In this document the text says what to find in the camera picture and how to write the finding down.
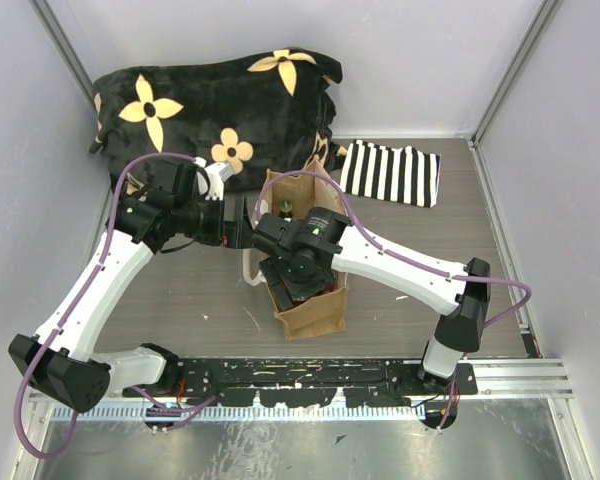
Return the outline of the tan canvas tote bag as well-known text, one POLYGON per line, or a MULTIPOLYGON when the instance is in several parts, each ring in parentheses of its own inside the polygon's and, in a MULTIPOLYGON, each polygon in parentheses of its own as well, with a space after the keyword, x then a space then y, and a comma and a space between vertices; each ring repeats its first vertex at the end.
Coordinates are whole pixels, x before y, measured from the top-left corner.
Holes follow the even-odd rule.
MULTIPOLYGON (((293 203, 291 219, 304 219, 313 207, 324 207, 346 216, 340 195, 329 182, 329 175, 318 160, 309 162, 302 170, 286 174, 271 170, 267 172, 255 206, 253 232, 263 214, 278 216, 279 204, 285 199, 293 203)), ((259 252, 260 261, 266 258, 253 245, 251 248, 259 252)), ((349 287, 345 274, 336 272, 332 266, 337 275, 335 287, 293 308, 280 308, 273 299, 259 263, 258 268, 272 299, 274 316, 282 323, 288 340, 318 337, 346 329, 349 287)))

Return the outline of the green Perrier glass bottle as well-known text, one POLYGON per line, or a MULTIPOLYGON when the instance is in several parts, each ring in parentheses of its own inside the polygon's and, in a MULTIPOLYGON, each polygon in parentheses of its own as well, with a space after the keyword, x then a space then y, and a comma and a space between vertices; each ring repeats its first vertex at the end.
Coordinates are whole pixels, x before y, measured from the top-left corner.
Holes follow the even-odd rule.
POLYGON ((279 204, 278 216, 283 219, 291 219, 293 217, 293 203, 291 200, 283 200, 279 204))

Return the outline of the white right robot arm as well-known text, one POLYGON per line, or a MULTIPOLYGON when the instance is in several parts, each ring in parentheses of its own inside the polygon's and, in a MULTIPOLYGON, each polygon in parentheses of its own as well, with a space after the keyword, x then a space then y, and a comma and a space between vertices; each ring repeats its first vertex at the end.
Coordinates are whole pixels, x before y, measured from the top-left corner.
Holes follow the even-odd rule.
POLYGON ((424 390, 439 394, 453 381, 461 357, 479 349, 490 288, 487 262, 442 261, 377 237, 352 218, 313 207, 303 219, 265 213, 252 233, 265 254, 259 268, 276 303, 289 310, 337 283, 364 277, 423 302, 439 315, 418 370, 424 390))

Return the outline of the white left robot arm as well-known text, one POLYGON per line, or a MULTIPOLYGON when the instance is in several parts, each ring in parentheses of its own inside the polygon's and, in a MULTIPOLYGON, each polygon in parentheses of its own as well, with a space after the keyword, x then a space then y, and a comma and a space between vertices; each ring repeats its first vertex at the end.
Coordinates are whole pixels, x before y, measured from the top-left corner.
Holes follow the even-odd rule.
POLYGON ((100 333, 126 288, 176 235, 209 246, 236 246, 240 224, 224 219, 224 184, 238 168, 181 154, 160 155, 152 182, 127 194, 119 178, 107 229, 61 305, 31 336, 18 334, 8 352, 33 389, 78 413, 134 386, 158 396, 179 387, 179 358, 155 344, 99 354, 100 333))

